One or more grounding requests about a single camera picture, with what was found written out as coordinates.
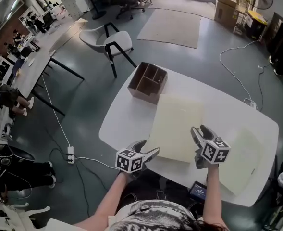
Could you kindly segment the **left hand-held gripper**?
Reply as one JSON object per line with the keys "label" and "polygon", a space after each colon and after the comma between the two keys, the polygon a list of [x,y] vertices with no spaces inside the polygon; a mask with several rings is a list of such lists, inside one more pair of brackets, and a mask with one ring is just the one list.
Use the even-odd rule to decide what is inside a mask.
{"label": "left hand-held gripper", "polygon": [[141,149],[146,142],[147,140],[135,141],[116,153],[115,167],[133,180],[146,169],[145,163],[150,162],[160,152],[160,148],[157,147],[142,154]]}

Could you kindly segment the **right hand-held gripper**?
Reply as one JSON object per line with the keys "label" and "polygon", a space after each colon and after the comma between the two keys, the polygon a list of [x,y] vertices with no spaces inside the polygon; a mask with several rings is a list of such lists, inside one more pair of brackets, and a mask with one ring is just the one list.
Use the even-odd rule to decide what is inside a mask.
{"label": "right hand-held gripper", "polygon": [[218,165],[227,160],[231,150],[230,145],[221,139],[212,129],[205,125],[200,125],[199,130],[191,127],[191,136],[197,145],[195,164],[197,169],[204,169],[210,165]]}

